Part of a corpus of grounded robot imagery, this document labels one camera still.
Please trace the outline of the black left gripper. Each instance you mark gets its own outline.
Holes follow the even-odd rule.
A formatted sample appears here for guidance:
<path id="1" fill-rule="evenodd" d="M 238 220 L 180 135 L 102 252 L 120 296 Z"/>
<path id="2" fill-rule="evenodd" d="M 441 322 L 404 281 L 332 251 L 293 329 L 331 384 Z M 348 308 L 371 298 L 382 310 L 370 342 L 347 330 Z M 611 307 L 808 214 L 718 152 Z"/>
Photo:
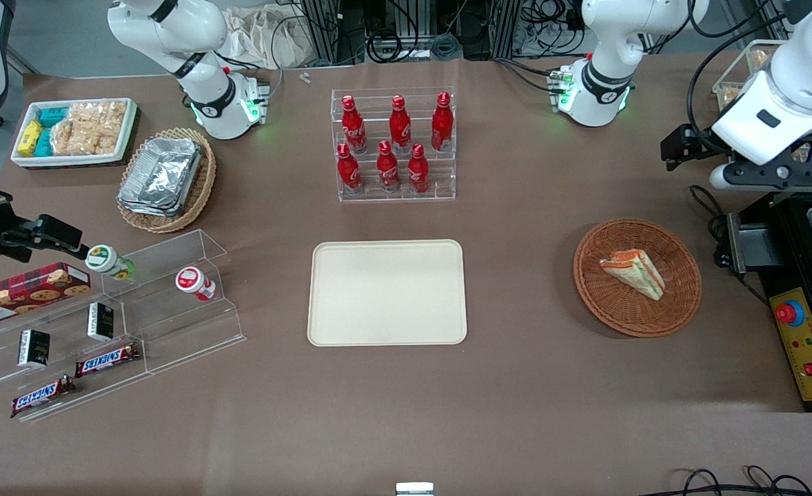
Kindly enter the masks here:
<path id="1" fill-rule="evenodd" d="M 800 139 L 762 165 L 738 153 L 732 153 L 722 165 L 723 155 L 705 145 L 692 126 L 680 125 L 661 140 L 660 159 L 668 172 L 714 169 L 709 182 L 716 189 L 812 192 L 812 137 Z"/>

